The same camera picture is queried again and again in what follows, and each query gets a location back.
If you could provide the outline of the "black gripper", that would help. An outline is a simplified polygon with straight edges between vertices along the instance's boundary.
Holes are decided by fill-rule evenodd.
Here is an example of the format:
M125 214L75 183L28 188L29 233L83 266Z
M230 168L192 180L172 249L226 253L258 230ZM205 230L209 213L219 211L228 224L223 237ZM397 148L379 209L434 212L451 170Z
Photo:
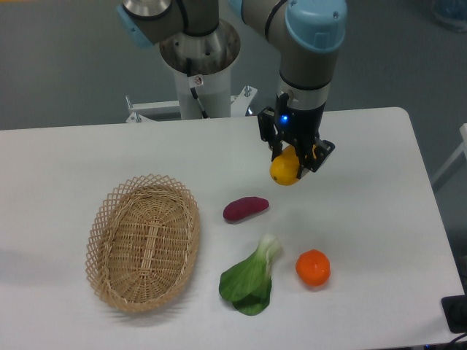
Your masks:
M334 143L316 138L323 116L325 103L313 109L297 109L289 106L291 94L277 96L274 108L267 106L258 113L260 138L271 150L271 162L282 154L283 142L292 144L299 166L296 174L301 179L308 172L315 173L335 150Z

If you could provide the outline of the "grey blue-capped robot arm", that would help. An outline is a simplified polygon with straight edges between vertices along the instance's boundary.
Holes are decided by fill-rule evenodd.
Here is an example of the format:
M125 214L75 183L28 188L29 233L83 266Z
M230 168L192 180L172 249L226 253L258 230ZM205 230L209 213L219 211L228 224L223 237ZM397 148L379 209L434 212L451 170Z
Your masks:
M317 171L334 151L320 138L347 20L345 1L232 1L231 9L280 55L275 105L258 114L271 150L270 174L292 184ZM157 45L180 81L185 119L230 114L230 87L220 83L239 55L235 28L220 18L217 1L122 1L117 13L140 46Z

